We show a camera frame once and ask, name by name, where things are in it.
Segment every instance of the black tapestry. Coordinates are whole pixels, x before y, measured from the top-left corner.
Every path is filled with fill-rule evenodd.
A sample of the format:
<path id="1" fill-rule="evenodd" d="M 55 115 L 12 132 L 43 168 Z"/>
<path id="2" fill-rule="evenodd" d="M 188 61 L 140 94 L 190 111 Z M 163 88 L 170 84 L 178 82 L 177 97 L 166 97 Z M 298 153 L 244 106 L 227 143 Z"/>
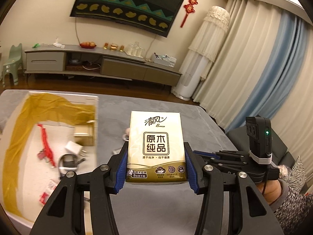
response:
<path id="1" fill-rule="evenodd" d="M 72 17 L 136 26 L 166 37 L 183 0 L 76 0 Z"/>

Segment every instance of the cabinet drawer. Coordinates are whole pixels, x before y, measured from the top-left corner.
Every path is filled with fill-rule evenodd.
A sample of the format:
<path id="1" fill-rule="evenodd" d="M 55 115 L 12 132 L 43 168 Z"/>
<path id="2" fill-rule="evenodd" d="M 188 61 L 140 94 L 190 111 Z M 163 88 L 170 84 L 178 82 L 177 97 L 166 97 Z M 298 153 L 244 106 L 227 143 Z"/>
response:
<path id="1" fill-rule="evenodd" d="M 143 78 L 145 81 L 176 86 L 180 75 L 177 75 L 172 72 L 166 72 L 162 70 L 147 68 L 146 74 Z"/>
<path id="2" fill-rule="evenodd" d="M 147 68 L 123 62 L 115 62 L 103 59 L 101 74 L 107 76 L 121 77 L 133 80 L 143 80 Z"/>
<path id="3" fill-rule="evenodd" d="M 64 52 L 26 53 L 27 71 L 63 71 L 64 65 Z"/>

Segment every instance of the table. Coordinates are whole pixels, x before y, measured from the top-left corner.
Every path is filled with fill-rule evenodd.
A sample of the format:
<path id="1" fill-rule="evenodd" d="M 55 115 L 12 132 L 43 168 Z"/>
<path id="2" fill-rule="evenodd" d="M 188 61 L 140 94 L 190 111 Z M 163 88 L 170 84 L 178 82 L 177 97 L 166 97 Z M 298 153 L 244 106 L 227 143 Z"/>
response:
<path id="1" fill-rule="evenodd" d="M 170 86 L 175 86 L 181 76 L 177 68 L 146 62 L 143 58 L 104 48 L 87 49 L 79 45 L 65 45 L 65 48 L 61 48 L 49 45 L 27 49 L 24 52 L 26 53 L 25 73 L 27 75 L 30 73 L 73 74 L 143 80 Z M 72 58 L 94 61 L 94 58 L 90 56 L 87 59 L 77 56 L 77 54 L 84 53 L 102 56 L 101 68 L 87 70 L 82 65 L 69 65 L 69 60 Z"/>
<path id="2" fill-rule="evenodd" d="M 10 114 L 27 92 L 28 90 L 5 90 L 1 94 L 0 129 L 4 128 Z M 188 141 L 193 150 L 236 151 L 231 141 L 201 107 L 123 96 L 96 96 L 99 96 L 98 165 L 107 163 L 112 151 L 123 145 L 121 137 L 129 127 L 132 110 L 180 112 L 184 141 Z M 111 196 L 111 201 L 121 235 L 191 235 L 197 225 L 202 196 L 195 195 L 188 183 L 125 183 L 118 195 Z M 227 201 L 224 203 L 224 214 L 228 217 Z"/>

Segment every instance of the blue curtain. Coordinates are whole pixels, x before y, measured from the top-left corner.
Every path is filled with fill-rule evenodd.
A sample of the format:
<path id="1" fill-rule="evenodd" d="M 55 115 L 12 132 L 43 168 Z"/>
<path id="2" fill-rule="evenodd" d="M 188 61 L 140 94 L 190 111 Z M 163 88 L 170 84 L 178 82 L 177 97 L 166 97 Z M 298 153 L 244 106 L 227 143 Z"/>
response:
<path id="1" fill-rule="evenodd" d="M 263 73 L 226 132 L 243 126 L 246 117 L 273 118 L 295 83 L 307 45 L 303 19 L 283 10 L 273 50 Z"/>

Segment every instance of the red chinese knot decoration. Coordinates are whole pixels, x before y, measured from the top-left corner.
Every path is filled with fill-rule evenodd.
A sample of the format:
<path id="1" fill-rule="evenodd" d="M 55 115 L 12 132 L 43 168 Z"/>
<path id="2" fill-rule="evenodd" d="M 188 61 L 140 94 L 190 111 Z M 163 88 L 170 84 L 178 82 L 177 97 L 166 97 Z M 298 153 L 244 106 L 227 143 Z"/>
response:
<path id="1" fill-rule="evenodd" d="M 198 1 L 197 1 L 197 0 L 188 0 L 188 1 L 189 1 L 189 3 L 186 4 L 186 5 L 184 5 L 184 8 L 185 8 L 185 10 L 186 10 L 186 15 L 185 15 L 185 17 L 184 17 L 184 19 L 183 19 L 182 24 L 180 25 L 180 27 L 183 27 L 183 26 L 184 26 L 184 24 L 185 24 L 185 22 L 186 22 L 186 19 L 187 19 L 188 15 L 189 15 L 189 13 L 195 13 L 195 10 L 194 10 L 193 6 L 196 5 L 196 4 L 198 4 Z"/>

